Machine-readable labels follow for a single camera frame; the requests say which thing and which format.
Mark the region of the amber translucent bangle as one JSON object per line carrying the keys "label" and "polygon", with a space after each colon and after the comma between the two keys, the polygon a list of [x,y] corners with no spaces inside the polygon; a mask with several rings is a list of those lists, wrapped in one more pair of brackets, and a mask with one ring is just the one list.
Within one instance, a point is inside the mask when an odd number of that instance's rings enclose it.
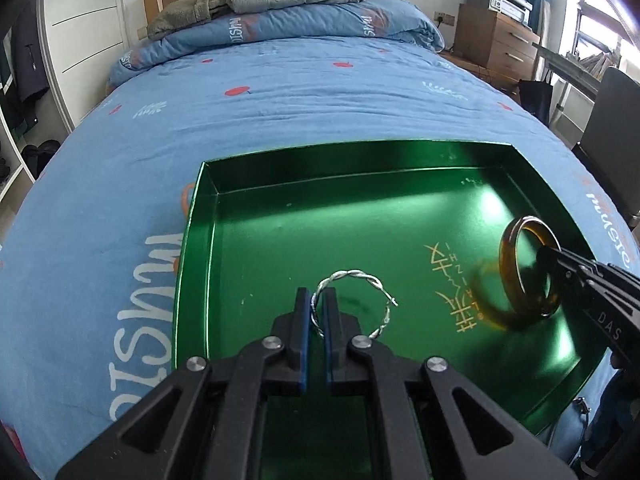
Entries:
{"label": "amber translucent bangle", "polygon": [[540,248],[561,248],[551,229],[535,216],[513,219],[504,229],[499,244],[498,269],[501,283],[513,311],[528,320],[550,318],[560,306],[556,281],[531,264],[521,266],[518,240],[523,232],[536,238]]}

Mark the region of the silver twisted wire bangle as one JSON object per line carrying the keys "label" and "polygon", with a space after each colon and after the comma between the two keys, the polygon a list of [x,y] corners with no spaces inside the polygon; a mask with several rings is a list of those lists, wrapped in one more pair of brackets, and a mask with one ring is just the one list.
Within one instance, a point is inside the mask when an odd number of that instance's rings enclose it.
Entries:
{"label": "silver twisted wire bangle", "polygon": [[[341,282],[355,281],[368,286],[371,291],[364,295],[357,295],[355,285],[349,285],[342,292]],[[393,310],[399,308],[399,302],[392,295],[382,280],[376,275],[360,269],[336,270],[317,284],[310,298],[310,322],[320,338],[324,338],[329,330],[324,328],[322,315],[329,311],[326,307],[329,291],[336,292],[336,301],[346,301],[346,312],[351,315],[363,314],[370,330],[370,339],[380,339],[392,322]]]}

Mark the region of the grey office chair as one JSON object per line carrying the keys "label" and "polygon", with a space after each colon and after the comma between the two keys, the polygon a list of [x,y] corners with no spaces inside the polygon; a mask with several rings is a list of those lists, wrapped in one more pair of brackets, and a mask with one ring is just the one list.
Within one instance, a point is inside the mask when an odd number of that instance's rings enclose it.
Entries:
{"label": "grey office chair", "polygon": [[639,225],[639,93],[637,81],[608,68],[582,138],[572,148],[631,229]]}

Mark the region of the green metal tray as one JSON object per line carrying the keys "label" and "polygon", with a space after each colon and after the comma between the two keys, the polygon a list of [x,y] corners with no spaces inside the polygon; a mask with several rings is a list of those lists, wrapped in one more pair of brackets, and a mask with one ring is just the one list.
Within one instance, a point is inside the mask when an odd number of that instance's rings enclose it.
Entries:
{"label": "green metal tray", "polygon": [[521,216],[590,255],[547,180],[506,144],[352,142],[206,162],[179,263],[174,361],[231,358],[293,310],[299,289],[360,269],[399,302],[383,344],[413,361],[442,356],[529,431],[544,430],[605,348],[575,313],[513,311],[499,242]]}

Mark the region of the navy tote bag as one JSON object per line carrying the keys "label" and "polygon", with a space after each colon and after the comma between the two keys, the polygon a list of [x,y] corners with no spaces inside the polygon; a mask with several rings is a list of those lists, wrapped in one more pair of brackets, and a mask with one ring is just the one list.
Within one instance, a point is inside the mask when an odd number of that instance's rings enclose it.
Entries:
{"label": "navy tote bag", "polygon": [[552,85],[544,80],[520,80],[518,82],[521,107],[546,127],[550,124],[552,92]]}

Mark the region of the blue dinosaur bed sheet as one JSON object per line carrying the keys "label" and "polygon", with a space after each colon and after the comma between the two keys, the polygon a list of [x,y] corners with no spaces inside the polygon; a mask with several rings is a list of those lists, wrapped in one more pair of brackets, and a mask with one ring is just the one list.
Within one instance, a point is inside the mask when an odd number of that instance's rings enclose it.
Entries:
{"label": "blue dinosaur bed sheet", "polygon": [[169,370],[182,193],[202,162],[391,138],[514,145],[597,257],[637,271],[622,217],[507,96],[413,44],[296,38],[157,65],[111,93],[34,183],[1,251],[1,419],[51,479]]}

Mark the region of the desk by window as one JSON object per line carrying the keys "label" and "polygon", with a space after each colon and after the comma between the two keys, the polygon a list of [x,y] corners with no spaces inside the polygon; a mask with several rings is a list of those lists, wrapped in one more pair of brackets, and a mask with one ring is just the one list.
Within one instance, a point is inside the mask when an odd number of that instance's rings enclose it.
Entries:
{"label": "desk by window", "polygon": [[560,78],[582,92],[591,101],[597,99],[601,81],[592,76],[577,62],[554,53],[540,44],[533,44],[537,53],[544,59],[544,65]]}

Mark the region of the low wooden nightstand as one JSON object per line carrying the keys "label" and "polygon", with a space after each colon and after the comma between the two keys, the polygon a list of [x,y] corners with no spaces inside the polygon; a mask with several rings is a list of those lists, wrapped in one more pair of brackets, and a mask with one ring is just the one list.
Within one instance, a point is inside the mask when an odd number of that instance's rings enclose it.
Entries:
{"label": "low wooden nightstand", "polygon": [[514,79],[511,76],[503,75],[496,70],[490,70],[489,68],[472,63],[465,58],[453,55],[450,52],[440,52],[439,55],[447,62],[454,64],[471,73],[478,79],[484,80],[495,89],[510,96],[512,99],[518,97],[518,79]]}

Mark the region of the wooden drawer cabinet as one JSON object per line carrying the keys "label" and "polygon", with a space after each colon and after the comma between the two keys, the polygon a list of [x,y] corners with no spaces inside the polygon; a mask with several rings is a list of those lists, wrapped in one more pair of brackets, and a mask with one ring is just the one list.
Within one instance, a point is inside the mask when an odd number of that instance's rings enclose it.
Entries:
{"label": "wooden drawer cabinet", "polygon": [[513,79],[533,78],[539,37],[506,14],[462,3],[452,50],[480,67]]}

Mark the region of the blue folded duvet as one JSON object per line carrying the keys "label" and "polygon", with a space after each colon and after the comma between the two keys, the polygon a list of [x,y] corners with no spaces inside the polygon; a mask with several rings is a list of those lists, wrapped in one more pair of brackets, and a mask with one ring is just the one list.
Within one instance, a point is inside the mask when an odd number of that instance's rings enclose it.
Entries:
{"label": "blue folded duvet", "polygon": [[387,38],[416,44],[433,52],[444,50],[436,24],[408,0],[364,0],[356,3],[303,4],[221,18],[143,41],[116,61],[107,87],[126,81],[166,62],[213,48],[253,42],[318,37]]}

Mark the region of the dark hanging clothes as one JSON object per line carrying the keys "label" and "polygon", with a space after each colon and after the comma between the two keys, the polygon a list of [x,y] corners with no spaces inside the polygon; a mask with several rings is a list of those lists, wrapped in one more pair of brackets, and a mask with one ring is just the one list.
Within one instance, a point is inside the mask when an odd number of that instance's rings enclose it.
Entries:
{"label": "dark hanging clothes", "polygon": [[38,122],[37,102],[49,91],[37,23],[37,0],[29,0],[1,41],[1,109],[14,138]]}

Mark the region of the olive green jacket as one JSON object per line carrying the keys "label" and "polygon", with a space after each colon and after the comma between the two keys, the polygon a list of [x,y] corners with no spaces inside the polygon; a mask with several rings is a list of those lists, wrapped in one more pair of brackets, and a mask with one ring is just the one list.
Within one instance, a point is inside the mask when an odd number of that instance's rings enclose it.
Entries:
{"label": "olive green jacket", "polygon": [[146,32],[149,40],[160,40],[174,32],[208,23],[230,12],[227,0],[177,0],[160,11],[148,25]]}

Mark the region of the white wardrobe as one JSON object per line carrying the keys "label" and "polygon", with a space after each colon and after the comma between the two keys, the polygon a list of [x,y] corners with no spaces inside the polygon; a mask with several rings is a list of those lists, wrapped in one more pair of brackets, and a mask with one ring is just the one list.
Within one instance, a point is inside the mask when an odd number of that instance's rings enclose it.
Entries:
{"label": "white wardrobe", "polygon": [[1,110],[3,194],[29,188],[42,142],[63,143],[103,101],[108,71],[128,44],[122,0],[37,0],[36,7],[49,91],[36,104],[35,127],[19,139]]}

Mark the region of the wall power socket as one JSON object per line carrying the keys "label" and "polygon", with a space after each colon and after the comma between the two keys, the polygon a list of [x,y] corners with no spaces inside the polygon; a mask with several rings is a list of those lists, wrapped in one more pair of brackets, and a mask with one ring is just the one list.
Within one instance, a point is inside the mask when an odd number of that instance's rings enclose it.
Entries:
{"label": "wall power socket", "polygon": [[435,12],[434,20],[439,25],[454,26],[454,23],[456,22],[456,17],[454,15],[447,14],[445,12]]}

